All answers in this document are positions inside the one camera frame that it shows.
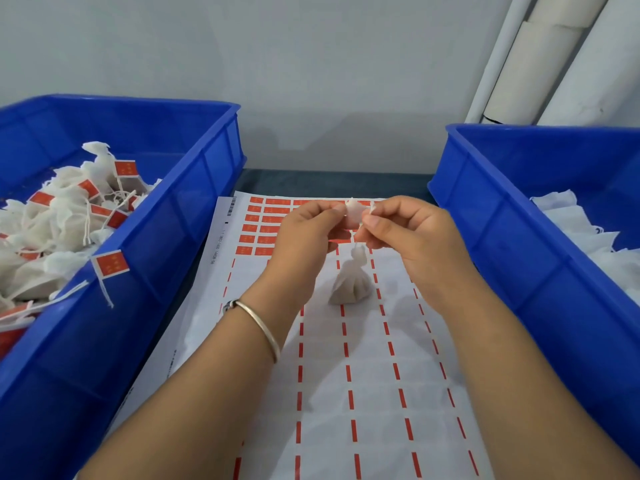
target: hand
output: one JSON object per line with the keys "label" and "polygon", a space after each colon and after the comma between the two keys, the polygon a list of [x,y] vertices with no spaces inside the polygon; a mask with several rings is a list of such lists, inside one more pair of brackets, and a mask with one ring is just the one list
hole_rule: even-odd
{"label": "hand", "polygon": [[311,298],[327,253],[338,247],[329,239],[351,237],[344,228],[345,213],[342,202],[314,200],[293,210],[280,225],[265,275],[295,290],[300,306]]}
{"label": "hand", "polygon": [[356,242],[371,249],[390,247],[422,296],[441,315],[466,295],[469,285],[484,286],[449,213],[416,198],[397,196],[364,212]]}

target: barcode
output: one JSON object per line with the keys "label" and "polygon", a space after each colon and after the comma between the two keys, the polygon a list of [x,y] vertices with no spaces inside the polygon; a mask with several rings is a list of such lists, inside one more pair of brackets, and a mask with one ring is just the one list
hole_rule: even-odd
{"label": "barcode", "polygon": [[229,205],[229,211],[227,212],[227,217],[231,217],[231,213],[234,211],[234,205],[236,204],[236,197],[231,201],[231,205]]}

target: silver bangle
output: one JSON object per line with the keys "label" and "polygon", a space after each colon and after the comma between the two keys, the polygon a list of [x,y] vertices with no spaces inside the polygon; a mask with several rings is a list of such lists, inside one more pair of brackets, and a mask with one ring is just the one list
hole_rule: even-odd
{"label": "silver bangle", "polygon": [[251,308],[246,306],[242,301],[238,299],[233,299],[229,301],[223,308],[223,311],[224,313],[227,313],[229,309],[235,308],[236,306],[239,306],[245,312],[247,312],[247,314],[253,319],[253,321],[258,324],[258,326],[264,333],[264,336],[267,338],[269,345],[271,346],[271,352],[273,353],[273,363],[277,363],[280,360],[280,346],[276,342],[276,339],[273,338],[273,335],[271,334],[271,331],[267,328],[267,325],[264,324],[264,322],[260,319],[257,313],[255,313]]}

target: white wall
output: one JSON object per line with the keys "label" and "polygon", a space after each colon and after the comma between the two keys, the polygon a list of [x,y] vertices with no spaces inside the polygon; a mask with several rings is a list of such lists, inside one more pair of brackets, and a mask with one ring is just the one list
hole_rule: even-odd
{"label": "white wall", "polygon": [[511,0],[0,0],[0,105],[238,102],[254,168],[433,172]]}

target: forearm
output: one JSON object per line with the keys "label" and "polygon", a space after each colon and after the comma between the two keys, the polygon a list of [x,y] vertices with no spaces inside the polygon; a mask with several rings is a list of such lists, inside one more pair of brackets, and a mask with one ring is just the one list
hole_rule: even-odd
{"label": "forearm", "polygon": [[[241,300],[282,346],[300,309],[294,291],[262,276]],[[229,310],[180,370],[108,438],[80,479],[221,477],[272,367],[260,327],[241,308]]]}
{"label": "forearm", "polygon": [[635,464],[478,277],[444,312],[498,479],[636,479]]}

